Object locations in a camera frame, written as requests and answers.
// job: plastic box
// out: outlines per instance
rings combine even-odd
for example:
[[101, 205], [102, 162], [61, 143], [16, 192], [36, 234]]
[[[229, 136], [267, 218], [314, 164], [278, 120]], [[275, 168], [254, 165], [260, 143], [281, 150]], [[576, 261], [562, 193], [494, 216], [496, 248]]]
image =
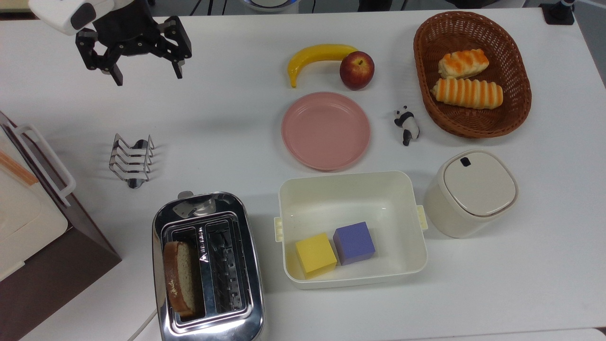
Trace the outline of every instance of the plastic box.
[[[427, 263], [425, 214], [402, 172], [292, 179], [280, 188], [279, 202], [276, 241], [282, 243], [284, 271], [299, 289], [386, 282], [418, 272]], [[320, 233], [333, 235], [337, 228], [360, 221], [370, 231], [374, 256], [306, 280], [295, 243]]]

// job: toaster logo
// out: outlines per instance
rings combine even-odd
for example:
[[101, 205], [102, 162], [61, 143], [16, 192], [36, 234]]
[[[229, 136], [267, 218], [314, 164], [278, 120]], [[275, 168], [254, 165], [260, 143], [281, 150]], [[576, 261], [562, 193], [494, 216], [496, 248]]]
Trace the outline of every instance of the toaster logo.
[[200, 241], [200, 261], [208, 263], [208, 253], [206, 252], [206, 243], [204, 243], [204, 229], [198, 229], [198, 239]]

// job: yellow banana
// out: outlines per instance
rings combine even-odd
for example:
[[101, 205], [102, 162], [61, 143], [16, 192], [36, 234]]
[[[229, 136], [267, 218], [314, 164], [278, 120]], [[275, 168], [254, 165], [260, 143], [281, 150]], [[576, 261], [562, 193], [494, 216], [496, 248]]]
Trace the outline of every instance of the yellow banana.
[[302, 49], [288, 62], [290, 85], [297, 87], [297, 76], [307, 64], [315, 61], [342, 61], [348, 54], [355, 51], [358, 49], [342, 44], [320, 44]]

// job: bread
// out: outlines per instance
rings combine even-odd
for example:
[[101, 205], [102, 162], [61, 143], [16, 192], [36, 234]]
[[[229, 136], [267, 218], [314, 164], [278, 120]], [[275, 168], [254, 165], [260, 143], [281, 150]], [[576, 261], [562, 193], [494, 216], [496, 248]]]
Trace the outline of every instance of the bread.
[[431, 93], [440, 102], [474, 109], [494, 109], [503, 103], [500, 86], [477, 79], [439, 79]]
[[438, 62], [438, 72], [442, 78], [469, 78], [488, 67], [488, 58], [481, 49], [447, 53]]
[[183, 241], [170, 241], [164, 246], [164, 276], [168, 301], [175, 312], [182, 318], [200, 315], [196, 303], [198, 291], [201, 286], [196, 286], [196, 271], [192, 262], [197, 255], [194, 247]]

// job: toast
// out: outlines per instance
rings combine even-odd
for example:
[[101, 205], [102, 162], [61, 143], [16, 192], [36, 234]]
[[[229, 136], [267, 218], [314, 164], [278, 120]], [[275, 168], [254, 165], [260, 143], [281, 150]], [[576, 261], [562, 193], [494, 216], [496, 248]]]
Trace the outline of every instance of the toast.
[[173, 310], [185, 319], [204, 313], [204, 309], [197, 303], [202, 287], [197, 284], [196, 258], [195, 248], [183, 241], [170, 241], [164, 246], [164, 277], [168, 301]]

